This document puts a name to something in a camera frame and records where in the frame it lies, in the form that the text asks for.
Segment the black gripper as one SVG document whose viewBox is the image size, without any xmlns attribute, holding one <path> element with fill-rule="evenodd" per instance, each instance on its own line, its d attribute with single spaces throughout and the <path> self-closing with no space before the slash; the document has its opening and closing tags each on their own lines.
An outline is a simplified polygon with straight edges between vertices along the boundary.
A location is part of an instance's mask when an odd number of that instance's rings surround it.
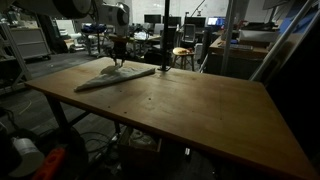
<svg viewBox="0 0 320 180">
<path fill-rule="evenodd" d="M 117 59 L 121 59 L 120 67 L 122 67 L 127 56 L 126 45 L 128 43 L 128 38 L 110 35 L 109 39 L 113 42 L 113 48 L 109 51 L 110 57 L 113 59 L 115 66 L 118 65 Z"/>
</svg>

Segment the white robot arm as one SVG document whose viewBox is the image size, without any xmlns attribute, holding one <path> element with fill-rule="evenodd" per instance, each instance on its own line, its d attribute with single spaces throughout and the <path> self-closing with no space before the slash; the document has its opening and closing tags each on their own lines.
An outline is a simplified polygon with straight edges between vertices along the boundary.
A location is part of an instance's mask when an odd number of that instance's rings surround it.
<svg viewBox="0 0 320 180">
<path fill-rule="evenodd" d="M 125 38 L 129 25 L 129 7 L 123 2 L 110 4 L 104 0 L 14 0 L 13 4 L 36 14 L 85 20 L 112 25 L 116 36 Z"/>
</svg>

